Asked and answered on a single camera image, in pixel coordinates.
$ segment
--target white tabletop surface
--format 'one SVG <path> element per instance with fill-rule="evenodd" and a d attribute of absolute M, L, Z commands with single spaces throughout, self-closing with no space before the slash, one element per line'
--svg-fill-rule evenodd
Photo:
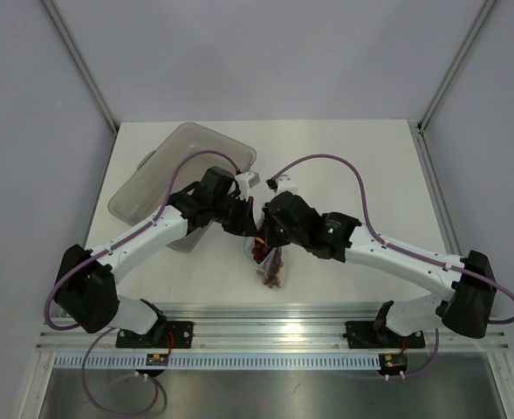
<path fill-rule="evenodd" d="M 94 214 L 88 246 L 128 229 L 107 210 L 109 199 L 181 122 L 123 123 Z M 257 151 L 252 169 L 265 180 L 304 155 L 328 153 L 352 162 L 363 176 L 375 228 L 432 251 L 444 245 L 428 189 L 404 120 L 255 120 L 199 122 Z M 363 220 L 352 172 L 336 161 L 308 161 L 290 170 L 298 193 L 319 212 Z M 272 197 L 262 182 L 255 207 Z M 190 253 L 157 251 L 132 270 L 118 292 L 155 303 L 283 304 L 406 300 L 427 292 L 364 266 L 316 259 L 297 246 L 285 249 L 283 286 L 262 285 L 242 253 L 243 239 L 213 224 Z"/>

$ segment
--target bag of red fruit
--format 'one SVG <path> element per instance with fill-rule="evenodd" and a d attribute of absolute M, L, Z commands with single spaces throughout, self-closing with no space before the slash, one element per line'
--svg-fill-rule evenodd
<path fill-rule="evenodd" d="M 262 221 L 257 223 L 257 228 L 261 224 Z M 280 275 L 285 253 L 282 247 L 271 248 L 260 238 L 246 237 L 243 242 L 243 253 L 255 265 L 264 285 L 269 288 L 280 288 L 284 276 Z"/>

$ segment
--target white table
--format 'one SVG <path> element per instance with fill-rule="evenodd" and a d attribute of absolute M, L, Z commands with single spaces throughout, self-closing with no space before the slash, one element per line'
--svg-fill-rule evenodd
<path fill-rule="evenodd" d="M 181 122 L 123 123 L 87 241 L 104 243 L 128 226 L 107 211 L 109 199 Z M 415 145 L 404 120 L 259 120 L 200 124 L 257 151 L 253 170 L 265 180 L 286 164 L 313 153 L 339 155 L 361 172 L 375 228 L 432 251 L 444 251 Z M 335 161 L 308 161 L 290 170 L 298 193 L 319 212 L 338 211 L 363 220 L 352 172 Z M 264 182 L 255 207 L 271 192 Z M 328 305 L 405 300 L 427 292 L 381 271 L 319 260 L 296 246 L 286 250 L 281 289 L 262 285 L 242 253 L 243 239 L 213 224 L 190 253 L 157 251 L 121 282 L 119 294 L 155 303 Z"/>

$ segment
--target gray wall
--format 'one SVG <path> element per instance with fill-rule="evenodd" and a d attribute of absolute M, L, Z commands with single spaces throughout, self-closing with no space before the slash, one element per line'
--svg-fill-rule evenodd
<path fill-rule="evenodd" d="M 514 291 L 514 0 L 497 6 L 428 139 L 465 248 L 487 252 Z"/>
<path fill-rule="evenodd" d="M 482 0 L 56 0 L 118 120 L 419 120 Z"/>
<path fill-rule="evenodd" d="M 0 0 L 0 418 L 13 414 L 62 252 L 112 143 L 34 0 Z"/>

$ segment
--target metal floor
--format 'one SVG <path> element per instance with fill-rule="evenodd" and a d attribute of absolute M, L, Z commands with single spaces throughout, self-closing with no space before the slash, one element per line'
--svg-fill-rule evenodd
<path fill-rule="evenodd" d="M 426 355 L 410 357 L 415 369 Z M 110 409 L 135 411 L 153 397 L 153 387 L 133 379 L 103 391 L 124 374 L 90 370 L 88 383 Z M 166 371 L 167 392 L 146 418 L 505 418 L 489 363 L 482 354 L 441 354 L 424 375 L 405 381 L 363 380 L 374 372 Z M 78 369 L 53 370 L 40 418 L 109 418 L 86 401 Z"/>

